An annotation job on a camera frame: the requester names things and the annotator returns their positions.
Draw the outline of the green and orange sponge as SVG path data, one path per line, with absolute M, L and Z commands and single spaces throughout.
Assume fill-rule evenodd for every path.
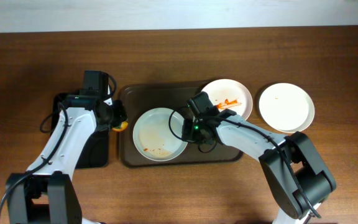
M 115 132 L 122 132 L 124 131 L 126 128 L 128 127 L 128 122 L 127 121 L 123 121 L 121 122 L 118 126 L 113 127 L 113 131 Z

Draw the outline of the pale blue plate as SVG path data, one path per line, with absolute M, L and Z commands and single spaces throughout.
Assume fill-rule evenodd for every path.
M 178 139 L 184 118 L 169 108 L 154 108 L 136 121 L 132 138 L 136 149 L 147 159 L 165 162 L 178 157 L 187 142 Z

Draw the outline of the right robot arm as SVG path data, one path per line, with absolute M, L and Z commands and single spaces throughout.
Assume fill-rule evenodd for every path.
M 274 223 L 308 223 L 336 189 L 336 181 L 307 135 L 262 129 L 236 112 L 219 111 L 200 92 L 188 100 L 193 117 L 183 123 L 186 142 L 234 147 L 257 160 L 280 207 Z

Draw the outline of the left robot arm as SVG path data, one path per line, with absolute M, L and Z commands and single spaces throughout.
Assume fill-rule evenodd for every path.
M 58 121 L 40 156 L 24 173 L 12 173 L 0 201 L 0 218 L 7 205 L 10 223 L 89 223 L 72 183 L 89 138 L 123 131 L 124 105 L 113 96 L 115 79 L 106 72 L 87 70 L 83 87 L 57 103 Z

